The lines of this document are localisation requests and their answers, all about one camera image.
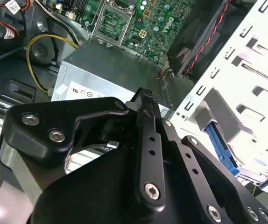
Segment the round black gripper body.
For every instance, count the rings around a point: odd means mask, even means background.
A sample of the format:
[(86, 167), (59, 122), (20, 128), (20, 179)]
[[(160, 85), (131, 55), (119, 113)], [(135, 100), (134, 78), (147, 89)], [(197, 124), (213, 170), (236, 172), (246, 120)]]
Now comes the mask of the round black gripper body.
[(157, 224), (166, 189), (156, 121), (115, 120), (120, 146), (47, 187), (31, 223)]

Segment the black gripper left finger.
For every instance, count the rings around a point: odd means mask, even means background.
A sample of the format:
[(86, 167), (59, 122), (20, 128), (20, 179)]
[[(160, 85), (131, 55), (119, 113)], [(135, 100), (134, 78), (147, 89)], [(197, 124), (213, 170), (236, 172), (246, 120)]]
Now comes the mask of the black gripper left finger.
[(115, 120), (150, 123), (158, 104), (139, 89), (114, 97), (15, 105), (0, 135), (0, 177), (14, 178), (35, 206), (55, 181), (117, 149)]

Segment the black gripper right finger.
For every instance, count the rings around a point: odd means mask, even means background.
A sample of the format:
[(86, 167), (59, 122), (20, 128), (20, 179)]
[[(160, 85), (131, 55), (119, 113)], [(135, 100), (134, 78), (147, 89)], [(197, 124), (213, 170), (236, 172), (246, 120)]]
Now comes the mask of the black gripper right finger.
[(268, 224), (268, 210), (195, 138), (161, 117), (166, 206), (159, 224)]

